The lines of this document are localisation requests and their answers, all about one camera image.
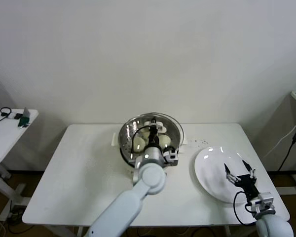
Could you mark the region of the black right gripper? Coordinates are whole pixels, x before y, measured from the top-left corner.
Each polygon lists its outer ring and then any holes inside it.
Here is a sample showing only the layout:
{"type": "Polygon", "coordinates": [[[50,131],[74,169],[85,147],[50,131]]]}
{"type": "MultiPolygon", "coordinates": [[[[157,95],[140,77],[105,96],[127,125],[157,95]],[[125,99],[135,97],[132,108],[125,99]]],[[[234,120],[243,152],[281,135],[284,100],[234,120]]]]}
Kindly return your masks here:
{"type": "Polygon", "coordinates": [[[249,174],[235,176],[230,172],[228,166],[224,164],[226,179],[234,186],[242,188],[247,199],[254,199],[259,195],[259,191],[255,186],[257,181],[255,169],[253,169],[245,160],[242,160],[242,162],[249,174]]]}

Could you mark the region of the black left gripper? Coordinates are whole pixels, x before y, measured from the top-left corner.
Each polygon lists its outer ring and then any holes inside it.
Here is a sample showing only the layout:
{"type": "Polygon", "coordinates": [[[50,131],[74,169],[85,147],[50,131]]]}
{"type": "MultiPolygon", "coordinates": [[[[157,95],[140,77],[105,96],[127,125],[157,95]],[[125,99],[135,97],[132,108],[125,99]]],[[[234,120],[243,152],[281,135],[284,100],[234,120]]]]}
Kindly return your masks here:
{"type": "Polygon", "coordinates": [[[157,148],[160,148],[160,145],[159,145],[159,138],[157,136],[158,134],[158,129],[157,129],[157,126],[155,125],[156,124],[156,119],[153,118],[151,120],[151,125],[149,127],[149,136],[148,136],[148,147],[157,147],[157,148]]]}

